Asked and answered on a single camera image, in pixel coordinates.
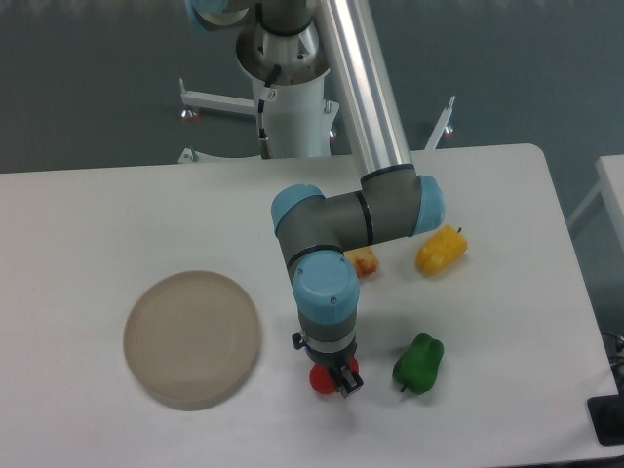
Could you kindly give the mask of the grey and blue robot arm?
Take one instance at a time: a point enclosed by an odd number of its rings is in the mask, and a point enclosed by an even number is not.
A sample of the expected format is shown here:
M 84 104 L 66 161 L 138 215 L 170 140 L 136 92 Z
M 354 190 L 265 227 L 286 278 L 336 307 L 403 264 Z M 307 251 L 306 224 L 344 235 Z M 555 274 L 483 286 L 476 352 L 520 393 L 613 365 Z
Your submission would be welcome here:
M 413 165 L 365 1 L 189 1 L 206 31 L 238 28 L 237 59 L 253 82 L 252 113 L 265 159 L 329 154 L 337 103 L 361 173 L 359 190 L 326 196 L 298 184 L 273 200 L 274 232 L 292 284 L 312 387 L 350 395 L 363 381 L 355 360 L 360 282 L 348 253 L 438 228 L 443 193 Z

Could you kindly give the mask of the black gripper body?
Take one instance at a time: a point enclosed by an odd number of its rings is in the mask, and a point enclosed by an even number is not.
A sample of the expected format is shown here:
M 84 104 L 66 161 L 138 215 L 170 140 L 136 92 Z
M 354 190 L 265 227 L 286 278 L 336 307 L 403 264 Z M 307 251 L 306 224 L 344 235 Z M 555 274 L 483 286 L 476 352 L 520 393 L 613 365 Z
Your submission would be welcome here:
M 319 341 L 305 333 L 297 332 L 291 337 L 295 350 L 303 350 L 315 364 L 342 373 L 343 368 L 357 372 L 353 364 L 357 350 L 357 335 L 351 331 L 336 341 Z

